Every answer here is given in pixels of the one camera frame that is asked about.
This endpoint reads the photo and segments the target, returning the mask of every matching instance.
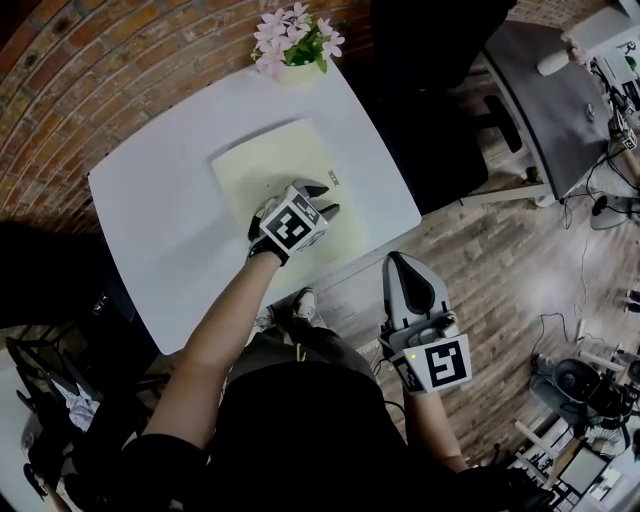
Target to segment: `flower vase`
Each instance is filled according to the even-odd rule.
[[[317,82],[324,73],[315,62],[302,66],[284,66],[276,71],[274,78],[279,84],[286,86],[311,85]]]
[[[567,64],[569,64],[569,54],[566,50],[560,50],[538,62],[538,73],[542,76],[552,75],[556,71],[560,71]]]

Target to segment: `office chair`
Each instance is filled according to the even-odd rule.
[[[487,181],[474,130],[497,126],[511,151],[522,147],[497,97],[485,98],[490,114],[469,118],[446,90],[464,80],[514,5],[514,0],[371,2],[376,87],[357,78],[352,87],[423,215]],[[415,29],[407,29],[407,13],[417,20]]]

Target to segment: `wooden floor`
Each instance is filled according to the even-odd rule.
[[[456,91],[460,104],[481,111],[478,98],[494,93],[495,87],[482,71],[469,80]],[[499,132],[480,140],[491,171],[487,188],[518,179],[532,165],[526,149],[509,153]],[[638,345],[640,315],[625,315],[622,305],[623,291],[636,286],[640,277],[640,227],[628,222],[613,230],[593,231],[591,200],[570,201],[569,229],[558,203],[547,208],[527,200],[474,208],[452,205],[314,285],[327,325],[373,361],[378,350],[373,340],[385,320],[384,255],[401,250],[444,280],[461,328],[469,335],[474,376],[446,392],[443,399],[464,455],[472,463],[490,456],[495,443],[517,449],[523,438],[513,427],[516,419],[535,426],[549,414],[527,389],[531,351],[542,332],[539,315],[562,313],[573,339],[582,309],[586,331],[592,336],[604,338],[613,347],[623,343],[635,351]],[[583,254],[586,288],[581,280]],[[565,356],[576,350],[565,341],[559,317],[544,321],[545,335],[537,351]],[[591,344],[603,349],[600,341],[585,342],[583,347]],[[395,371],[388,363],[383,365],[379,380],[385,396],[402,402]],[[404,431],[400,411],[389,407],[389,412]]]

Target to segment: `white sneaker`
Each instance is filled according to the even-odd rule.
[[[293,318],[304,318],[311,323],[311,319],[316,314],[316,292],[312,288],[303,288],[293,301]]]
[[[258,332],[271,329],[272,327],[275,327],[275,325],[275,317],[271,306],[264,308],[262,311],[258,311],[258,316],[256,316],[256,319],[253,321],[253,326],[258,330]]]

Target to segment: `white tabletop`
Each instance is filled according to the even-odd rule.
[[[334,65],[308,87],[283,87],[253,68],[216,82],[151,121],[89,176],[120,276],[163,353],[184,347],[246,257],[246,233],[225,205],[212,157],[249,134],[299,118],[317,127],[365,219],[361,255],[420,222],[386,146]],[[290,289],[270,291],[263,305],[334,270],[316,268]]]

